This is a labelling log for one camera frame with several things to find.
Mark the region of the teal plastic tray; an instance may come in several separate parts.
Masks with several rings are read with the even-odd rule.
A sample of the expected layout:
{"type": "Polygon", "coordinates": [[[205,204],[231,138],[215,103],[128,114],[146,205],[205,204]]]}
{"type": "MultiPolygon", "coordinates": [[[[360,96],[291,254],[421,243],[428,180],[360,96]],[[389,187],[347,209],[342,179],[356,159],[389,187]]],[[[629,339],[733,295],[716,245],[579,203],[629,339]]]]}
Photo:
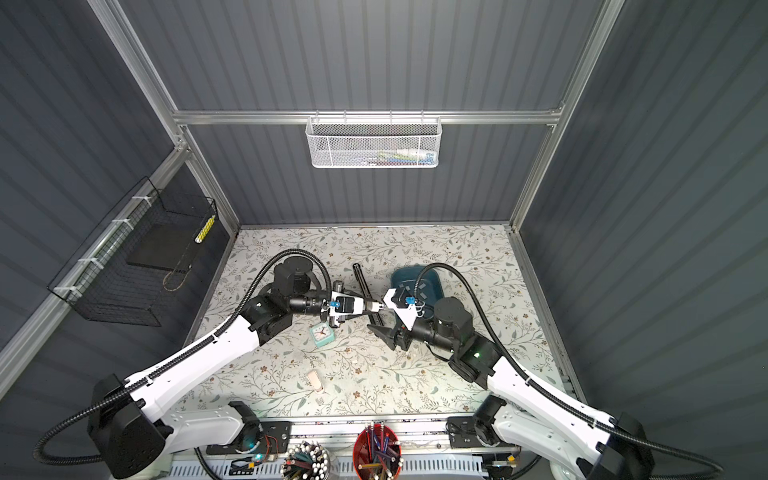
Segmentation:
{"type": "Polygon", "coordinates": [[[405,287],[409,292],[418,285],[418,298],[426,305],[433,306],[444,297],[442,282],[435,270],[426,272],[421,280],[416,282],[423,268],[423,265],[401,267],[392,273],[390,284],[393,288],[405,287]]]}

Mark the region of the small mint alarm clock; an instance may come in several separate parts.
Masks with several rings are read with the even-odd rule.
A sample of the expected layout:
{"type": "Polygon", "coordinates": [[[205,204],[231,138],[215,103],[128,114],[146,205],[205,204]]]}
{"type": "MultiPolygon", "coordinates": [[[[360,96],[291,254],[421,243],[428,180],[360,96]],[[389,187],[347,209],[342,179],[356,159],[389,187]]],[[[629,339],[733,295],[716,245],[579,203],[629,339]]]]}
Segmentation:
{"type": "Polygon", "coordinates": [[[317,348],[328,345],[335,340],[335,329],[326,322],[311,326],[310,334],[317,348]]]}

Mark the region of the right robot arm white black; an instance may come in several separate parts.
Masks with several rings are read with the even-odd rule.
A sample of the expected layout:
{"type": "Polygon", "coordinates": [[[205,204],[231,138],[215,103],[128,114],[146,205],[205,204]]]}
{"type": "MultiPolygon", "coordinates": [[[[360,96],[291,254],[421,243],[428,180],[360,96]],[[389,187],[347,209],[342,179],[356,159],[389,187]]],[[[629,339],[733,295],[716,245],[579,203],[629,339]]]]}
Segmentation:
{"type": "Polygon", "coordinates": [[[469,312],[455,297],[427,305],[419,289],[391,288],[364,301],[366,312],[383,309],[394,327],[374,327],[391,348],[410,341],[449,352],[449,367],[488,393],[473,416],[475,434],[487,446],[515,444],[577,479],[657,479],[655,454],[700,465],[684,479],[716,479],[724,469],[706,456],[647,439],[642,424],[595,409],[542,381],[523,367],[493,330],[476,294],[469,312]]]}

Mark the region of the red pencil cup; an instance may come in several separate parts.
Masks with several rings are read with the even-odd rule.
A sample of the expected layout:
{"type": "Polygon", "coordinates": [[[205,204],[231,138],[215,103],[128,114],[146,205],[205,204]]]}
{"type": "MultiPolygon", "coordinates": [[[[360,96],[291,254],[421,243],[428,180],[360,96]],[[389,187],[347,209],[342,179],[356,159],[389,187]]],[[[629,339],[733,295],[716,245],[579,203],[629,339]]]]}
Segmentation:
{"type": "Polygon", "coordinates": [[[354,443],[352,462],[360,480],[397,479],[404,464],[402,444],[389,426],[369,423],[354,443]]]}

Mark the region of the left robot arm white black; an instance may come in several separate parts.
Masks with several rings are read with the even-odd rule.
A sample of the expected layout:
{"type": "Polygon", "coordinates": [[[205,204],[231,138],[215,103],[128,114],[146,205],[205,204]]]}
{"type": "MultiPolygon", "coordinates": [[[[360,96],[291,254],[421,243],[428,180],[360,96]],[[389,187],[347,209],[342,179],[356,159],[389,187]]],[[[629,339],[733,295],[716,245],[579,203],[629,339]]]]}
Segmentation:
{"type": "Polygon", "coordinates": [[[173,406],[237,358],[291,326],[296,315],[339,323],[383,310],[384,303],[333,282],[324,263],[299,248],[283,250],[257,273],[234,312],[211,332],[124,380],[111,375],[94,388],[89,407],[42,435],[32,451],[48,466],[103,463],[127,479],[158,458],[208,445],[251,452],[261,445],[257,415],[242,401],[181,419],[173,406]]]}

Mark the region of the black pen holder cup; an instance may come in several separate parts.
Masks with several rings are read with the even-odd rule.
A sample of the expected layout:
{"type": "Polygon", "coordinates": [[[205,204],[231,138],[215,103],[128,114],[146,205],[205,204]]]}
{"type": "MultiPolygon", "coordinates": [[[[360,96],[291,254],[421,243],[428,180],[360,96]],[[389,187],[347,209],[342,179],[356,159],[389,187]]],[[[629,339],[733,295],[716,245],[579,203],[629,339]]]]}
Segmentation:
{"type": "Polygon", "coordinates": [[[331,453],[317,442],[290,447],[281,467],[284,480],[329,480],[331,453]]]}

